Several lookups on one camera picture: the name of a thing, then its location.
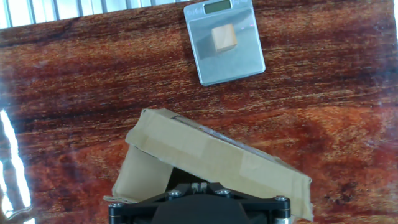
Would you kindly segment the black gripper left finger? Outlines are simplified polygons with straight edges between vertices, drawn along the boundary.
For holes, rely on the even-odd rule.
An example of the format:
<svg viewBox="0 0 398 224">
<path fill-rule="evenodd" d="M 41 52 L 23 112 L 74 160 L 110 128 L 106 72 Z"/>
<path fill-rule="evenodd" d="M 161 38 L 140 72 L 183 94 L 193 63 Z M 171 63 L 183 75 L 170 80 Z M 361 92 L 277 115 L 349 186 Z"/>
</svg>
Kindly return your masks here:
<svg viewBox="0 0 398 224">
<path fill-rule="evenodd" d="M 109 224 L 133 223 L 133 219 L 138 216 L 153 217 L 161 205 L 188 196 L 191 193 L 191 184 L 178 184 L 172 190 L 139 203 L 114 202 L 108 206 Z"/>
</svg>

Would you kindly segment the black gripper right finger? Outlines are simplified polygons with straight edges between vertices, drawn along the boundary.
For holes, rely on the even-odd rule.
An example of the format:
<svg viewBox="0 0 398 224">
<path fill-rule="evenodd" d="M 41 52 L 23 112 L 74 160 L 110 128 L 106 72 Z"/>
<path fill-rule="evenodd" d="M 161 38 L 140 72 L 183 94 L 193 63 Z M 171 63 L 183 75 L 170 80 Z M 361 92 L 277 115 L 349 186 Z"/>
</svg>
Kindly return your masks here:
<svg viewBox="0 0 398 224">
<path fill-rule="evenodd" d="M 207 183 L 207 193 L 226 198 L 228 203 L 236 202 L 248 217 L 263 213 L 266 223 L 291 224 L 291 202 L 286 196 L 259 198 L 231 190 L 220 183 Z"/>
</svg>

